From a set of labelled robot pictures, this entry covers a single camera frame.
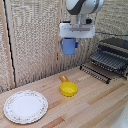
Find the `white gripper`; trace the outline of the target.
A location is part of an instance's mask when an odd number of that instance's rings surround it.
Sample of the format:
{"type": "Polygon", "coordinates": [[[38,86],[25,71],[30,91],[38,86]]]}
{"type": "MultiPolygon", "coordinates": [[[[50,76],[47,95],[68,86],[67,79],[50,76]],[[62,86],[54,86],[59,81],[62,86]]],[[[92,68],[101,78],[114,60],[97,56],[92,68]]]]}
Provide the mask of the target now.
{"type": "Polygon", "coordinates": [[[73,26],[70,23],[59,24],[59,36],[62,38],[93,38],[95,36],[94,25],[73,26]]]}

